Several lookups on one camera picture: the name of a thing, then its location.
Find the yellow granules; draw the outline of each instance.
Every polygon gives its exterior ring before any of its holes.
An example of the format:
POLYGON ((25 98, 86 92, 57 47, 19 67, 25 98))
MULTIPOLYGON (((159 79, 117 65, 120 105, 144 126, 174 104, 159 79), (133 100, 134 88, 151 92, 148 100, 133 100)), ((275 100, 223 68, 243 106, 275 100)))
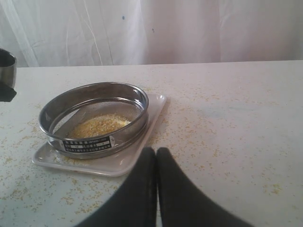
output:
POLYGON ((120 115, 106 114, 80 123, 71 131, 69 137, 79 139, 105 135, 121 129, 129 123, 129 120, 120 115))

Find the metal container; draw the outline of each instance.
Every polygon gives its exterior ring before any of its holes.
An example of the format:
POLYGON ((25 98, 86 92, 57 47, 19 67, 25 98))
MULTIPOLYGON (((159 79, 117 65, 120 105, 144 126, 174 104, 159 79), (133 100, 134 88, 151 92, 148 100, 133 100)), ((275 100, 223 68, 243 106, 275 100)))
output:
POLYGON ((0 48, 0 82, 14 88, 17 59, 10 52, 0 48))
POLYGON ((140 88, 118 82, 85 85, 51 100, 39 115, 41 130, 62 155, 88 159, 112 155, 131 145, 148 122, 149 100, 140 88), (81 122, 104 114, 118 114, 130 123, 106 135, 68 138, 81 122))

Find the white table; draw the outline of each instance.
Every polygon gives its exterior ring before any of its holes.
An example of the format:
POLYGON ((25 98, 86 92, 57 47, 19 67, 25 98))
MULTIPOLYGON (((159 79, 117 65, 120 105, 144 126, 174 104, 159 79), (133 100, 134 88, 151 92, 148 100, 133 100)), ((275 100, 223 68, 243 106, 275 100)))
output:
POLYGON ((123 182, 31 162, 41 108, 101 81, 170 98, 150 143, 215 202, 256 226, 303 226, 303 61, 274 61, 19 68, 17 96, 0 103, 1 227, 75 225, 123 182))

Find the sieve label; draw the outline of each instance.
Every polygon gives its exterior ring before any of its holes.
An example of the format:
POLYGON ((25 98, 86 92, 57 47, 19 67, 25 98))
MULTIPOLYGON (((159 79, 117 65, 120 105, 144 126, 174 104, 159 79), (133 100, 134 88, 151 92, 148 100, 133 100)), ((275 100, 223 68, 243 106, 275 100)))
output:
POLYGON ((97 140, 70 141, 62 140, 65 151, 69 152, 92 152, 112 148, 115 145, 115 138, 107 136, 97 140))

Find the white backdrop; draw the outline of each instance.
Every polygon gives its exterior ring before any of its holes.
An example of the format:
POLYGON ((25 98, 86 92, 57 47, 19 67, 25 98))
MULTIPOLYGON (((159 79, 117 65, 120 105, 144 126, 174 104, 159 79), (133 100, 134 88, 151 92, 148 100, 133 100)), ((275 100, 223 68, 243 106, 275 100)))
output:
POLYGON ((303 0, 0 0, 19 66, 303 59, 303 0))

